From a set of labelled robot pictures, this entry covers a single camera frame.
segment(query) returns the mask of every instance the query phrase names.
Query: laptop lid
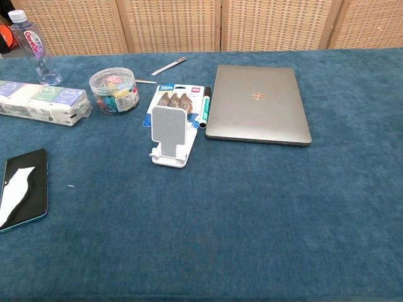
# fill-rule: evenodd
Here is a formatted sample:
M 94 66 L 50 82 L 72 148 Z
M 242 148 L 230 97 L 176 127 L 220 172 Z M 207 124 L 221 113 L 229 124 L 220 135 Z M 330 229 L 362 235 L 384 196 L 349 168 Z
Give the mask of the laptop lid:
M 309 145 L 312 139 L 294 71 L 220 65 L 206 136 Z

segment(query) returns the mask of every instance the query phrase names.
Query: smartphone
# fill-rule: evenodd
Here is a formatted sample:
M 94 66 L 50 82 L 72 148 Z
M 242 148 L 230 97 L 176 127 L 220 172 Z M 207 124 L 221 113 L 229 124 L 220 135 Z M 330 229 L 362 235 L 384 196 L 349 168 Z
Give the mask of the smartphone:
M 0 232 L 41 219 L 47 213 L 46 150 L 8 159 L 0 195 Z

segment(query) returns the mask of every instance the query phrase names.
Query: marker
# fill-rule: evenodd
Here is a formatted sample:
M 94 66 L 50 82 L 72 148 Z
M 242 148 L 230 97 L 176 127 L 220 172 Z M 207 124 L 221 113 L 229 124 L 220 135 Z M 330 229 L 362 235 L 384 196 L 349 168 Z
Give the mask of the marker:
M 203 102 L 201 102 L 201 112 L 200 112 L 200 120 L 199 127 L 201 129 L 206 128 L 207 120 L 208 120 L 208 112 L 210 111 L 210 95 L 212 93 L 212 89 L 210 87 L 206 87 L 204 89 L 204 97 Z

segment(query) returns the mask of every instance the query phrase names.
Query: plastic bottle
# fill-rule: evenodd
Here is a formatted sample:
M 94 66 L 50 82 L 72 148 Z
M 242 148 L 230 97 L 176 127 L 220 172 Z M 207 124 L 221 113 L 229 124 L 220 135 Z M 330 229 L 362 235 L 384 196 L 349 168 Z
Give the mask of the plastic bottle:
M 26 14 L 22 10 L 10 11 L 8 15 L 13 21 L 11 31 L 24 50 L 26 57 L 34 66 L 38 80 L 43 85 L 57 85 L 62 77 L 57 69 L 49 66 L 49 56 L 45 48 L 43 37 L 34 22 L 28 21 Z

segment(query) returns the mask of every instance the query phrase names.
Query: white phone stand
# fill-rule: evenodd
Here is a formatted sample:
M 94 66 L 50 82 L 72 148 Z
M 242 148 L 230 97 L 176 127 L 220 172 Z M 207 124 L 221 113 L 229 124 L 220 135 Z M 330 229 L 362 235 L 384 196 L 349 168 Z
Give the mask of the white phone stand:
M 183 168 L 188 162 L 197 129 L 187 122 L 181 108 L 155 106 L 151 111 L 151 137 L 158 146 L 150 156 L 157 165 Z

